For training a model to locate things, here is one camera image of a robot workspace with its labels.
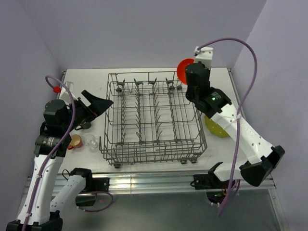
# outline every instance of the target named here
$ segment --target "gray wall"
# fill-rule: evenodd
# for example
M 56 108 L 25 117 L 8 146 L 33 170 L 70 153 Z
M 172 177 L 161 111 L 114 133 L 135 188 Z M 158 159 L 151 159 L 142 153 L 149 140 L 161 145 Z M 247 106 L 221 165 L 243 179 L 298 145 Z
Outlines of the gray wall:
M 45 103 L 54 97 L 45 75 L 59 68 L 17 0 L 0 2 L 0 230 L 16 217 Z
M 195 46 L 246 40 L 266 0 L 20 0 L 63 68 L 172 67 Z M 241 46 L 219 45 L 233 67 Z
M 308 2 L 268 0 L 247 42 L 258 57 L 255 87 L 244 105 L 248 121 L 286 154 L 273 176 L 292 230 L 307 230 Z M 252 77 L 243 49 L 234 67 L 240 94 Z

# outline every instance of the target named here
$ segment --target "gray floor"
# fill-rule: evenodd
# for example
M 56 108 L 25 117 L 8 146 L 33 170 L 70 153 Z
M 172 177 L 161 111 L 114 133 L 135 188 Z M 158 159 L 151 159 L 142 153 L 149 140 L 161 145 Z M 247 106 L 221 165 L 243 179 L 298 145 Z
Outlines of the gray floor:
M 102 197 L 103 203 L 109 201 Z M 277 231 L 267 190 L 243 191 L 221 217 L 205 202 L 204 192 L 116 195 L 115 203 L 99 213 L 71 207 L 64 231 Z

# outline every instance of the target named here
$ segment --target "clear glass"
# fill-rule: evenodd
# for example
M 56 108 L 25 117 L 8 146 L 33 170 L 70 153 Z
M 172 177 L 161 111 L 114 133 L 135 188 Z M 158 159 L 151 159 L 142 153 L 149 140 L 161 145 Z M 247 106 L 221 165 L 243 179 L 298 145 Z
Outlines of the clear glass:
M 86 145 L 87 147 L 89 147 L 92 150 L 95 150 L 98 147 L 98 143 L 97 143 L 95 137 L 91 134 L 84 136 L 84 145 Z

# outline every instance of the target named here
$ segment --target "metal wire rack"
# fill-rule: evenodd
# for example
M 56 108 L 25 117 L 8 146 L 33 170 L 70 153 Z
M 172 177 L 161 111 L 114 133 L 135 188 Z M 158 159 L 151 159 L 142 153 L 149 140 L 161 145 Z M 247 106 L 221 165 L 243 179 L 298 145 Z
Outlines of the metal wire rack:
M 175 74 L 108 75 L 106 98 L 114 104 L 105 112 L 99 149 L 110 165 L 196 163 L 206 150 L 201 113 L 186 99 L 186 86 L 175 79 Z

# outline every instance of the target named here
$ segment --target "orange bowl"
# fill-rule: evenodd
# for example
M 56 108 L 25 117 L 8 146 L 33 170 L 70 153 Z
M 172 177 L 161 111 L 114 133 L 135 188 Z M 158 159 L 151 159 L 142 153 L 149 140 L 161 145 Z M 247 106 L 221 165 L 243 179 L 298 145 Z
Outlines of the orange bowl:
M 184 59 L 182 60 L 177 68 L 177 76 L 179 81 L 181 81 L 183 84 L 187 85 L 186 82 L 186 75 L 185 75 L 185 68 L 188 64 L 192 64 L 194 62 L 194 59 L 189 58 L 189 59 Z

